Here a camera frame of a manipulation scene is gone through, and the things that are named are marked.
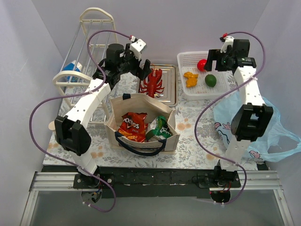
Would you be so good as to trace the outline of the red tomato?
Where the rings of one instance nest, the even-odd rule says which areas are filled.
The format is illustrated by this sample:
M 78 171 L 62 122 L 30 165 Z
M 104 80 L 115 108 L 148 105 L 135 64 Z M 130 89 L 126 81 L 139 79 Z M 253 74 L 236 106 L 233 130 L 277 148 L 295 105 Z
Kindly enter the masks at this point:
M 206 59 L 201 59 L 197 63 L 197 69 L 201 72 L 206 72 L 205 65 L 206 65 Z

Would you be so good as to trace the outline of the green lime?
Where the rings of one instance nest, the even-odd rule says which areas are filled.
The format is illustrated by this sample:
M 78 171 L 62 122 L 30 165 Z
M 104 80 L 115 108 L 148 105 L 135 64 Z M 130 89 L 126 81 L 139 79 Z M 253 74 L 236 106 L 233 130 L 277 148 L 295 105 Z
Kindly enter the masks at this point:
M 217 84 L 217 79 L 213 74 L 207 74 L 205 77 L 205 83 L 209 87 L 215 87 Z

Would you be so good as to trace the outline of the orange toy fried chicken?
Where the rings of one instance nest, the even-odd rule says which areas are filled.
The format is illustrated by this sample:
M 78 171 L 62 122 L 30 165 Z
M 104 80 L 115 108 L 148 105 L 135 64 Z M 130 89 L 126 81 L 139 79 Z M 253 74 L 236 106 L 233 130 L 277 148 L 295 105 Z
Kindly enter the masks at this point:
M 193 74 L 191 72 L 185 72 L 184 73 L 184 78 L 186 78 L 186 87 L 187 88 L 192 88 L 197 85 L 198 82 L 198 74 Z

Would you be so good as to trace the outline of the light blue plastic grocery bag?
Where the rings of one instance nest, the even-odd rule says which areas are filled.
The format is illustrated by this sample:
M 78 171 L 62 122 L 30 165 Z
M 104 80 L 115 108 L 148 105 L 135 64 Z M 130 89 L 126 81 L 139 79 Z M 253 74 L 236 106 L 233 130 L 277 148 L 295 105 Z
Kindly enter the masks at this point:
M 265 97 L 262 98 L 267 106 L 273 108 L 273 115 L 266 128 L 264 135 L 252 142 L 243 154 L 244 159 L 254 159 L 258 161 L 278 162 L 286 157 L 301 151 L 301 138 L 296 134 L 286 130 L 280 122 L 280 111 Z M 231 121 L 241 107 L 241 98 L 238 92 L 234 92 L 229 97 L 220 101 L 214 108 L 214 126 L 220 135 L 224 146 L 227 148 L 232 138 L 230 130 Z M 279 139 L 287 137 L 297 142 L 294 149 L 279 153 L 269 153 L 269 148 L 278 146 Z

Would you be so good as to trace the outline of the beige canvas tote bag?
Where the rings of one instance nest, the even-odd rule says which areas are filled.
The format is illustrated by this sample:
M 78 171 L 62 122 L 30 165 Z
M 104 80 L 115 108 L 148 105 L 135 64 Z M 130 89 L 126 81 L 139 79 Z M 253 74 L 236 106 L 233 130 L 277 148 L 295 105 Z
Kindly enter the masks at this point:
M 142 156 L 176 150 L 180 135 L 174 110 L 167 105 L 137 93 L 113 98 L 111 108 L 105 125 L 111 146 Z

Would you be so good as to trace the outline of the green snack bag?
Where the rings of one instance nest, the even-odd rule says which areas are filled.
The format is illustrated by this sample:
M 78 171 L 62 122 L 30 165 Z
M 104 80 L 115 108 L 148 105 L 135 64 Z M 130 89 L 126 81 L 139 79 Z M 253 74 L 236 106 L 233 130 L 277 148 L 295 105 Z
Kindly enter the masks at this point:
M 146 140 L 150 141 L 153 137 L 159 139 L 167 139 L 173 134 L 167 124 L 167 119 L 164 116 L 158 116 L 152 123 L 148 124 L 146 130 Z

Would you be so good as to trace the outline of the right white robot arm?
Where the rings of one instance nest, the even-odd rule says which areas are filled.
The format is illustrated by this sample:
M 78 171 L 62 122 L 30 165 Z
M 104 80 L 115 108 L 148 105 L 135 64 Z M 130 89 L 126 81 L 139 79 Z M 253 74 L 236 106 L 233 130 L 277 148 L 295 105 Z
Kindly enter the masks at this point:
M 212 70 L 213 61 L 216 71 L 232 71 L 239 87 L 241 106 L 230 124 L 232 138 L 225 153 L 225 159 L 219 160 L 214 168 L 213 183 L 218 187 L 226 186 L 238 179 L 237 163 L 251 142 L 262 137 L 273 115 L 273 109 L 263 101 L 257 80 L 255 59 L 249 57 L 250 42 L 234 39 L 231 36 L 221 38 L 221 49 L 208 52 L 205 70 Z

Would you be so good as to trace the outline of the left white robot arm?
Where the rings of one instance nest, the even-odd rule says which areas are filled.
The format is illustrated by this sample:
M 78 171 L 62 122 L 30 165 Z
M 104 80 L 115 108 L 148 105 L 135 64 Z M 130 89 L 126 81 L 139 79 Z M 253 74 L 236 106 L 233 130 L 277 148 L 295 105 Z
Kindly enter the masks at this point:
M 57 116 L 55 123 L 55 138 L 64 150 L 69 151 L 84 176 L 84 183 L 89 188 L 96 188 L 100 177 L 95 174 L 97 164 L 90 153 L 91 137 L 86 128 L 102 101 L 120 81 L 120 76 L 131 73 L 140 80 L 150 74 L 150 61 L 146 60 L 140 67 L 141 55 L 146 43 L 141 39 L 123 46 L 110 44 L 106 49 L 106 57 L 98 64 L 86 92 L 75 106 L 65 115 Z

